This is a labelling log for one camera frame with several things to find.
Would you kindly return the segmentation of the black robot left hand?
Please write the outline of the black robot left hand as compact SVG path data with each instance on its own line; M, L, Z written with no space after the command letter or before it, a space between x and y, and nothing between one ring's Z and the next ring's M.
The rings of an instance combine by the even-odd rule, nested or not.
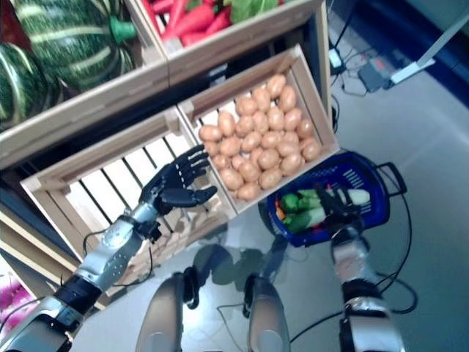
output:
M206 174L209 154L197 145L165 165L141 191L138 210L150 218L169 213L173 208L202 205L218 191L215 186L193 190L194 180Z

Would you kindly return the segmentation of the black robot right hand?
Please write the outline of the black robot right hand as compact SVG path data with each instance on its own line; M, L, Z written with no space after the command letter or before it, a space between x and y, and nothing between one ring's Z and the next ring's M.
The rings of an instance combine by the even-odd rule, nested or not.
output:
M330 193L317 183L314 189L325 211L325 223L332 238L341 232L346 232L353 238L362 234L363 222L359 207L353 203L346 188L333 188Z

